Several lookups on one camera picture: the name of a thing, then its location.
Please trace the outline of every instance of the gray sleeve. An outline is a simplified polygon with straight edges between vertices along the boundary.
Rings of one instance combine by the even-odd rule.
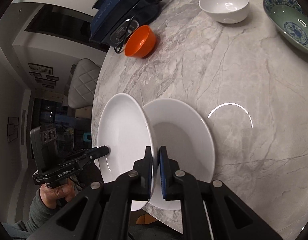
[[[46,221],[48,221],[58,210],[58,207],[56,209],[47,208],[42,202],[40,190],[38,190],[30,206],[29,220],[26,223],[19,221],[13,226],[22,231],[33,233]]]
[[[27,239],[31,234],[27,232],[24,223],[22,221],[20,222],[14,225],[2,223],[9,236],[11,236],[13,239]]]

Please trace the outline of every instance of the person's hand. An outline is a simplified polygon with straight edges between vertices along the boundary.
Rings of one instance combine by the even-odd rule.
[[[67,184],[56,188],[49,188],[43,184],[40,188],[40,196],[46,207],[55,209],[57,199],[65,198],[70,202],[75,197],[74,184],[70,179],[67,179]]]

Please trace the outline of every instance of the blue floral pattern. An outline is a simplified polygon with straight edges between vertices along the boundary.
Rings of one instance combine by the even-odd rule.
[[[274,6],[279,4],[292,7],[295,10],[299,11],[300,13],[304,14],[301,6],[294,0],[263,0],[263,7],[268,15],[270,14],[270,11]]]
[[[308,43],[308,37],[303,29],[293,22],[285,22],[284,24],[285,31],[300,44],[306,45]]]

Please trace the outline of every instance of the white plate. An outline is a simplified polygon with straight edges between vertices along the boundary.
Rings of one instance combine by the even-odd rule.
[[[144,158],[145,147],[151,146],[153,157],[152,192],[157,171],[157,147],[153,143],[143,109],[128,94],[114,95],[106,104],[97,132],[97,146],[106,145],[110,154],[98,159],[105,183],[116,180],[133,169],[134,162]],[[132,201],[131,210],[139,210],[147,201]]]
[[[215,149],[211,133],[201,116],[186,103],[163,98],[143,106],[153,126],[158,146],[166,146],[170,159],[196,179],[211,182],[215,168]],[[158,169],[150,204],[161,209],[179,210],[180,201],[165,201]]]

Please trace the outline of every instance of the gray marble surface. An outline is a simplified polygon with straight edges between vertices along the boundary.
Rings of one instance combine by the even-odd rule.
[[[151,24],[159,38],[146,59],[110,49],[97,83],[92,139],[102,110],[116,93],[140,105],[176,98],[209,126],[221,179],[284,239],[308,220],[308,55],[294,49],[267,18],[263,0],[250,0],[247,19],[213,21],[199,0],[168,0]],[[243,106],[251,116],[234,105]],[[180,211],[145,210],[182,231]]]

